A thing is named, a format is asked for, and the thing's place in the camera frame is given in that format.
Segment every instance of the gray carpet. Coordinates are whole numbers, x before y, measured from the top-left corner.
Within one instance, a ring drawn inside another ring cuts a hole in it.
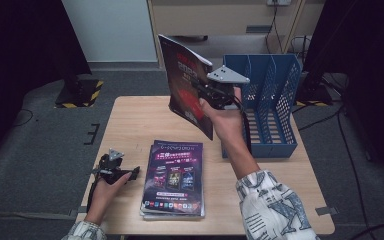
[[[156,68],[94,72],[94,77],[104,84],[93,107],[54,108],[62,81],[31,91],[25,97],[25,110],[20,111],[14,123],[19,126],[8,132],[0,146],[0,212],[68,216],[83,198],[114,100],[127,95],[169,94],[165,72]],[[334,114],[340,104],[300,110],[295,106],[298,127]],[[366,160],[350,119],[341,114],[340,120],[358,174],[368,222],[371,226],[384,224],[384,167],[382,163]],[[88,132],[95,130],[92,124],[99,124],[99,130],[94,143],[85,145],[91,140]],[[339,211],[332,216],[335,233],[321,239],[349,239],[366,226],[338,120],[333,117],[300,133],[325,200]],[[0,239],[60,239],[73,223],[72,219],[4,217],[0,218]],[[374,236],[384,239],[384,229],[374,231]],[[373,238],[365,235],[359,239]]]

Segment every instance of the white panel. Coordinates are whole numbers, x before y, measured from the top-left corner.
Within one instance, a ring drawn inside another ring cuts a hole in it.
[[[146,0],[63,0],[88,62],[156,62]]]

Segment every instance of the book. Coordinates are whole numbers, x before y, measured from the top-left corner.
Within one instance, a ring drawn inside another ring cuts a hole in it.
[[[154,141],[140,206],[145,220],[205,216],[202,153],[199,142]]]
[[[198,90],[192,83],[208,83],[213,64],[182,44],[158,35],[170,89],[169,108],[198,127],[213,140],[213,124],[199,105]]]

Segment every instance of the magazine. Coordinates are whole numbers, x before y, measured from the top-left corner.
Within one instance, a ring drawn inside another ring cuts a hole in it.
[[[158,35],[170,89],[169,108],[172,112],[198,127],[213,140],[213,124],[199,105],[194,83],[208,83],[207,74],[213,64],[180,43]]]
[[[140,214],[145,220],[203,218],[203,144],[155,140]]]

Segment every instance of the person's left hand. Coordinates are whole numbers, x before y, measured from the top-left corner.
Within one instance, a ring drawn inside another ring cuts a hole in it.
[[[123,175],[112,185],[102,178],[99,179],[93,192],[92,205],[85,217],[85,221],[101,225],[108,206],[117,195],[118,190],[127,183],[131,175],[131,172]]]

